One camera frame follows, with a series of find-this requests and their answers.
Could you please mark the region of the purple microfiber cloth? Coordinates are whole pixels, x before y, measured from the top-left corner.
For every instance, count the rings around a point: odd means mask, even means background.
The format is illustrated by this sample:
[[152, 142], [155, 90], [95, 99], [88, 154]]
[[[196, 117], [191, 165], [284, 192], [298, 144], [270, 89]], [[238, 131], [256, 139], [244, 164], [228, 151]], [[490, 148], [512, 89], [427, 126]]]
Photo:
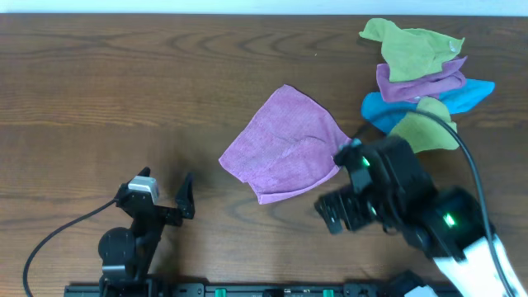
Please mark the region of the purple microfiber cloth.
[[219, 163], [261, 205], [301, 195], [339, 172], [333, 156], [351, 139], [330, 113], [292, 86], [267, 99]]

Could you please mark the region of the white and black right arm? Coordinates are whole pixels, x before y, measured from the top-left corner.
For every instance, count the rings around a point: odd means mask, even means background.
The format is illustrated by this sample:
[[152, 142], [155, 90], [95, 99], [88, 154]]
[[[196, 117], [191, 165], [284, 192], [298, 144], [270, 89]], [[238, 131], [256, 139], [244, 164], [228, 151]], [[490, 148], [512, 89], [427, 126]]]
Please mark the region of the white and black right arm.
[[334, 161], [350, 183], [314, 204], [330, 233], [379, 223], [432, 259], [463, 296], [526, 295], [477, 200], [459, 186], [437, 189], [406, 140], [346, 146]]

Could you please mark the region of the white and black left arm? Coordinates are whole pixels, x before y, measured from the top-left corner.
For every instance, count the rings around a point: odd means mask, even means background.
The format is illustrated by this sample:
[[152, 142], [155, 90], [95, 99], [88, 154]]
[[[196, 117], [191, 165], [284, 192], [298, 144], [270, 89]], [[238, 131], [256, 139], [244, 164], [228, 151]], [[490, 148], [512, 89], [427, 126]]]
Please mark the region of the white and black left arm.
[[107, 231], [98, 243], [102, 259], [101, 296], [170, 296], [169, 285], [149, 274], [149, 268], [161, 240], [164, 227], [180, 227], [184, 219], [193, 219], [195, 203], [193, 175], [187, 174], [179, 188], [176, 207], [158, 204], [159, 190], [150, 168], [122, 184], [115, 204], [133, 221], [128, 228]]

